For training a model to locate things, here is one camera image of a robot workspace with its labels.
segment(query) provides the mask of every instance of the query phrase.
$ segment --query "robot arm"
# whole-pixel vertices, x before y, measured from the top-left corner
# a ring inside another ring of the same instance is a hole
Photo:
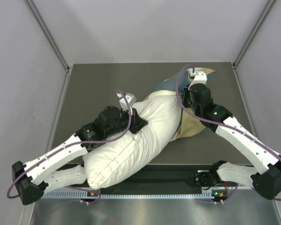
[[[281,155],[275,151],[270,153],[263,148],[265,145],[246,130],[231,112],[213,103],[210,89],[206,87],[207,76],[204,72],[190,71],[190,76],[193,82],[185,87],[183,105],[192,108],[194,114],[204,120],[200,120],[204,126],[226,139],[253,165],[240,166],[219,161],[209,170],[209,186],[232,181],[254,188],[266,199],[274,199],[281,192],[281,161],[273,153],[279,157]]]
[[[84,183],[87,177],[83,166],[79,165],[59,171],[58,169],[71,160],[103,145],[103,143],[90,144],[87,142],[106,140],[112,135],[123,132],[129,121],[128,110],[132,111],[132,120],[129,127],[131,133],[136,134],[148,124],[131,107],[136,101],[134,95],[129,93],[125,95],[129,105],[126,104],[121,95],[118,95],[118,97],[120,98],[121,109],[115,106],[106,107],[99,113],[95,121],[83,126],[60,146],[32,161],[26,163],[18,161],[13,164],[13,181],[26,172],[15,184],[23,205],[35,202],[45,193],[55,189]]]

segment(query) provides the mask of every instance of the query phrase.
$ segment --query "white cloth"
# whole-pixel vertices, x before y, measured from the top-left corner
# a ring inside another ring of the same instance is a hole
[[[155,158],[172,140],[181,119],[175,92],[159,90],[133,105],[148,121],[137,134],[128,131],[83,156],[88,184],[93,189],[110,187],[127,179]],[[120,134],[109,137],[113,139]]]

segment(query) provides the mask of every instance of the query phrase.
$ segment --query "perforated metal strip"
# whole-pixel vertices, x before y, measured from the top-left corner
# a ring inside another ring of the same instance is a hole
[[[58,189],[45,194],[42,198],[55,199],[95,199],[86,191]],[[212,199],[211,190],[202,190],[202,194],[189,195],[101,195],[101,199]]]

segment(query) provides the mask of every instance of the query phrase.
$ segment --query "white fabric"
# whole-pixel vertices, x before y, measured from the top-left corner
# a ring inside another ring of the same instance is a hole
[[[181,119],[175,92],[154,92],[147,100],[135,103],[133,108],[148,121],[147,126],[135,135],[128,131],[121,139],[83,156],[91,188],[106,188],[127,179],[155,158],[175,135]]]

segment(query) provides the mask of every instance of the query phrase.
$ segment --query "white wall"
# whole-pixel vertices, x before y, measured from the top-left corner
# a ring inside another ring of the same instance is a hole
[[[69,64],[234,61],[268,0],[34,0]]]
[[[64,77],[24,1],[0,1],[0,225],[17,224],[21,201],[6,197],[11,166],[45,152]]]
[[[260,139],[281,152],[281,0],[238,66]]]

